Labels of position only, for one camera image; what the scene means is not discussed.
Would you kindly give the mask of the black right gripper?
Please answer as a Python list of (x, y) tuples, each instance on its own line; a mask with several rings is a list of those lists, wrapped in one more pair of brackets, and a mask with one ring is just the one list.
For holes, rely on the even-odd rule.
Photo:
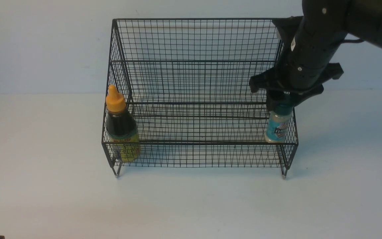
[(323, 93), (323, 83), (344, 73), (339, 63), (330, 63), (344, 32), (334, 26), (310, 21), (304, 16), (272, 20), (283, 42), (275, 66), (252, 76), (252, 93), (266, 90), (268, 111), (284, 103), (298, 106)]

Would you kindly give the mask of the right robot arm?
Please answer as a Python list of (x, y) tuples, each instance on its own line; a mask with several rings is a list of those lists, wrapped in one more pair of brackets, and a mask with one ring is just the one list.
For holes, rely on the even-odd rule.
[(323, 84), (343, 74), (339, 63), (331, 63), (348, 34), (353, 43), (368, 42), (382, 49), (382, 0), (303, 0), (302, 16), (275, 18), (284, 44), (275, 66), (250, 77), (255, 93), (266, 90), (267, 107), (281, 104), (296, 107), (322, 94)]

